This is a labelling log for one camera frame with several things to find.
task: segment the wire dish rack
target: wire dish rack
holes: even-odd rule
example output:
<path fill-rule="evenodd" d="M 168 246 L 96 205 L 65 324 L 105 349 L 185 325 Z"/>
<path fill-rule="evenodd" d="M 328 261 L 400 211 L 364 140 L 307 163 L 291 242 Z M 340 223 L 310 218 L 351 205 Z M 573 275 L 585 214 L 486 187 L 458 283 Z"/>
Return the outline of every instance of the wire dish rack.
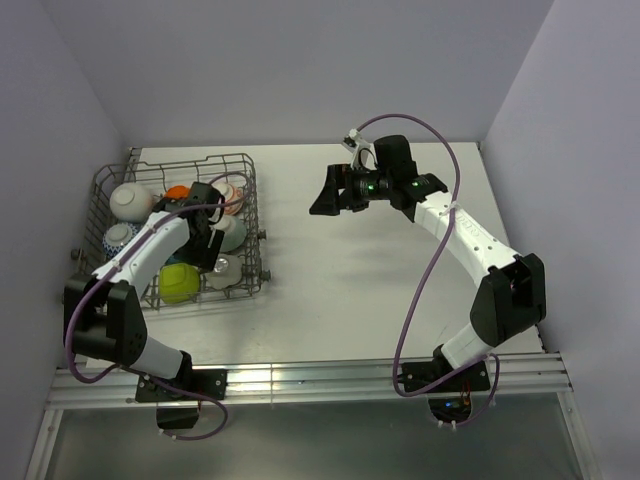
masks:
<path fill-rule="evenodd" d="M 251 157 L 245 153 L 210 155 L 201 160 L 159 164 L 143 162 L 138 155 L 132 155 L 127 163 L 103 166 L 93 177 L 82 245 L 71 252 L 71 257 L 77 261 L 76 271 L 91 274 L 108 260 L 102 248 L 102 238 L 112 225 L 118 223 L 109 208 L 109 198 L 118 185 L 126 182 L 139 183 L 159 200 L 172 186 L 188 186 L 194 181 L 206 183 L 230 172 L 244 173 L 255 185 L 255 166 Z M 239 175 L 230 175 L 226 181 L 241 191 L 246 190 L 246 180 Z M 266 231 L 259 229 L 257 189 L 254 188 L 253 194 L 244 199 L 242 209 L 235 216 L 247 227 L 247 237 L 242 246 L 229 252 L 229 255 L 235 255 L 242 261 L 242 280 L 236 285 L 218 290 L 207 282 L 204 272 L 200 271 L 198 291 L 187 293 L 191 302 L 251 297 L 260 291 L 263 281 L 271 279 L 271 272 L 262 269 L 260 258 L 260 240 L 266 239 Z M 152 309 L 184 305 L 165 304 L 162 301 L 158 292 L 158 275 L 154 276 L 140 303 L 143 308 Z"/>

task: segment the white wall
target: white wall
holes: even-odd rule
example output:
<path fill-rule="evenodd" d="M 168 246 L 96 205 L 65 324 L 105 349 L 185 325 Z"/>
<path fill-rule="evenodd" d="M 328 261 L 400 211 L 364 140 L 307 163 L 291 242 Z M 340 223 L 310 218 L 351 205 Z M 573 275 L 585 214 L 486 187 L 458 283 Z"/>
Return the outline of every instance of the white wall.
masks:
<path fill-rule="evenodd" d="M 389 111 L 481 140 L 552 0 L 42 3 L 128 143 L 181 146 L 334 143 Z"/>
<path fill-rule="evenodd" d="M 62 345 L 60 297 L 89 181 L 122 160 L 42 6 L 0 1 L 0 476 L 22 478 Z"/>
<path fill-rule="evenodd" d="M 615 479 L 640 469 L 639 20 L 637 0 L 556 0 L 485 146 L 513 244 L 546 261 L 544 333 Z"/>

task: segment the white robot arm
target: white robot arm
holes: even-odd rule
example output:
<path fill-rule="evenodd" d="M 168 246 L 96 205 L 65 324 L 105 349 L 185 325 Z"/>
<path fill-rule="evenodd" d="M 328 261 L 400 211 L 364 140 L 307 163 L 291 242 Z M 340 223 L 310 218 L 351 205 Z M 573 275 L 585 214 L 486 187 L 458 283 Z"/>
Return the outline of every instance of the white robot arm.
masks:
<path fill-rule="evenodd" d="M 142 230 L 115 258 L 91 275 L 76 274 L 67 281 L 65 335 L 72 315 L 80 315 L 73 329 L 74 353 L 154 377 L 188 381 L 191 357 L 147 334 L 140 297 L 171 255 L 205 271 L 213 269 L 224 232 L 210 228 L 212 210 L 207 205 L 217 205 L 221 200 L 224 197 L 220 192 L 200 182 L 191 186 L 189 197 L 184 200 L 164 198 L 154 207 Z M 107 278 L 114 267 L 116 273 Z M 76 313 L 87 292 L 98 282 L 103 282 L 102 288 Z"/>
<path fill-rule="evenodd" d="M 470 323 L 434 352 L 436 379 L 491 351 L 546 315 L 544 265 L 530 254 L 521 256 L 500 243 L 464 209 L 453 203 L 447 187 L 432 174 L 420 175 L 407 139 L 394 135 L 374 142 L 376 169 L 366 167 L 362 152 L 371 145 L 357 130 L 345 138 L 352 164 L 330 165 L 325 185 L 309 209 L 312 215 L 359 212 L 370 201 L 388 200 L 412 222 L 442 239 L 455 224 L 447 249 L 478 287 Z"/>

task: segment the white tabletop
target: white tabletop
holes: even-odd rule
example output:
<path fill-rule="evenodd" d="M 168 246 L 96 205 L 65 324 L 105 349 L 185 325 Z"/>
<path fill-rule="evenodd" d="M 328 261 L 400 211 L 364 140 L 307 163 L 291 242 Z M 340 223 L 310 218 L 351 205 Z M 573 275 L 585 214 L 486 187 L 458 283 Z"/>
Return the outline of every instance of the white tabletop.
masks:
<path fill-rule="evenodd" d="M 440 144 L 411 148 L 420 173 L 453 186 L 451 160 Z M 476 145 L 456 143 L 453 149 L 462 173 L 460 203 L 507 242 Z M 256 164 L 260 226 L 268 233 L 261 251 L 273 280 L 253 299 L 146 311 L 149 333 L 188 351 L 198 364 L 391 358 L 436 239 L 387 202 L 358 214 L 310 216 L 327 165 L 350 161 L 340 145 L 145 148 L 141 160 L 233 152 L 249 154 Z M 425 287 L 403 356 L 430 356 L 468 323 L 475 293 L 471 278 L 446 252 Z M 497 351 L 541 352 L 537 329 Z"/>

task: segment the white cup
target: white cup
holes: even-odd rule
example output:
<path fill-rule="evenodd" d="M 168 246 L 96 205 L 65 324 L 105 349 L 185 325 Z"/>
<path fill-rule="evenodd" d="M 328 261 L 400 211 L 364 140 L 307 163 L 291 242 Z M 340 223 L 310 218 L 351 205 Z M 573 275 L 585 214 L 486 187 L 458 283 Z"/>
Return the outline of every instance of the white cup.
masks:
<path fill-rule="evenodd" d="M 230 252 L 240 247 L 247 238 L 247 227 L 238 218 L 231 215 L 223 215 L 218 223 L 213 228 L 216 230 L 222 230 L 224 232 L 224 238 L 220 245 L 220 251 L 222 253 Z"/>
<path fill-rule="evenodd" d="M 238 187 L 231 185 L 230 183 L 214 183 L 213 187 L 218 190 L 224 197 L 225 203 L 229 203 L 242 198 L 242 191 Z M 242 203 L 243 202 L 238 202 L 235 205 L 225 207 L 224 213 L 227 215 L 235 215 L 242 208 Z"/>

